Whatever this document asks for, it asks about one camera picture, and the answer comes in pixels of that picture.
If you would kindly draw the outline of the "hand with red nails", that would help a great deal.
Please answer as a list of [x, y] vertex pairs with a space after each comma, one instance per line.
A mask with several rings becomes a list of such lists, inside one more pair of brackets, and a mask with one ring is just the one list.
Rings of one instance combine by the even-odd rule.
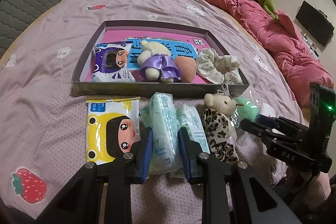
[[320, 172], [312, 177], [311, 173], [299, 172], [292, 167], [286, 170], [285, 189], [287, 192], [284, 200], [293, 210], [301, 205], [314, 209], [331, 194], [327, 173]]

